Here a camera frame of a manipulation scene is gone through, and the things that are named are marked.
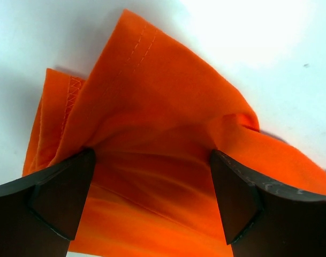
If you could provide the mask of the orange t-shirt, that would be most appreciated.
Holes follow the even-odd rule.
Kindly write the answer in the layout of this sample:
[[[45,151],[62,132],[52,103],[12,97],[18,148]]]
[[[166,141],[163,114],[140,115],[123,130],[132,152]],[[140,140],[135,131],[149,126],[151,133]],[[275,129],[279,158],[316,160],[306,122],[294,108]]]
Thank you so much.
[[[23,174],[81,151],[97,161],[71,252],[231,256],[209,155],[218,149],[326,195],[326,172],[260,133],[240,92],[185,46],[125,10],[88,79],[48,69]]]

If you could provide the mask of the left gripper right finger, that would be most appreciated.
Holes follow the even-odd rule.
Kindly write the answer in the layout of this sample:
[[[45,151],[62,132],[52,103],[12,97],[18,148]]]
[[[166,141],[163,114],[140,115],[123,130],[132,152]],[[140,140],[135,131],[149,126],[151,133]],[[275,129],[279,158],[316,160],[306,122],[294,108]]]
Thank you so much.
[[[234,256],[326,256],[326,195],[284,184],[219,150],[211,176]]]

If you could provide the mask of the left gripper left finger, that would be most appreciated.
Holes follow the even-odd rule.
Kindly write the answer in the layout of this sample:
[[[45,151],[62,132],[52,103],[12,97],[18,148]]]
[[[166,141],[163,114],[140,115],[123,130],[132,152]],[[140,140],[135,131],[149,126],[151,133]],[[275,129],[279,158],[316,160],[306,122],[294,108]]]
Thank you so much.
[[[95,167],[85,149],[0,185],[0,256],[66,256],[75,240]]]

